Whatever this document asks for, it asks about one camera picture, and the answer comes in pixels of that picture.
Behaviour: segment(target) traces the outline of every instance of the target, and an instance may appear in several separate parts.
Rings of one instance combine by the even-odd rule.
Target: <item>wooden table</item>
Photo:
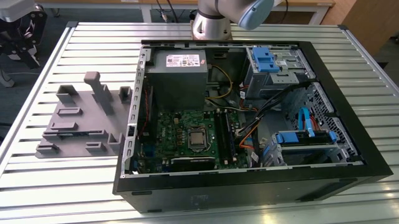
[[[166,0],[159,0],[162,8],[170,8]],[[143,21],[152,22],[152,9],[159,9],[156,0],[36,0],[44,8],[137,8]],[[198,0],[171,0],[175,9],[198,9]],[[288,0],[290,12],[314,12],[310,25],[319,25],[334,0]],[[272,11],[286,11],[286,1]]]

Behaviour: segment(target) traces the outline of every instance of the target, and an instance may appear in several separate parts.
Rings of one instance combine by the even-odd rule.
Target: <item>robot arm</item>
[[[0,0],[0,54],[23,61],[31,69],[39,67],[36,45],[44,32],[47,13],[33,0]]]
[[[266,20],[282,0],[199,0],[199,14],[192,34],[200,40],[226,40],[231,36],[230,21],[247,30]]]

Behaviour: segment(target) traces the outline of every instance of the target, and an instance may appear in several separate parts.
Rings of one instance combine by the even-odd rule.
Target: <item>ram slot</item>
[[[236,160],[235,139],[234,139],[234,133],[232,133],[231,125],[230,125],[228,113],[227,112],[224,112],[224,117],[226,117],[227,131],[228,131],[231,159],[232,159],[232,161],[235,161]]]
[[[219,150],[219,158],[220,163],[227,165],[228,161],[232,160],[231,156],[231,142],[230,142],[230,125],[226,117],[224,112],[215,112],[214,113],[215,119],[215,130],[216,130],[216,139],[218,139],[218,150]]]

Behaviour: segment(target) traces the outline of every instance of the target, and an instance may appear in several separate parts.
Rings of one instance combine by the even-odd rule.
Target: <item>motherboard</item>
[[[238,128],[236,111],[159,112],[156,143],[141,150],[147,172],[188,171],[194,163],[206,170],[247,168],[247,154],[232,135]]]

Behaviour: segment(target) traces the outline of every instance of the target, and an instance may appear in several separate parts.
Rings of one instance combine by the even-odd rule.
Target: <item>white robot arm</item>
[[[226,40],[231,36],[230,21],[247,30],[266,20],[283,0],[199,0],[199,13],[192,34],[199,40]]]

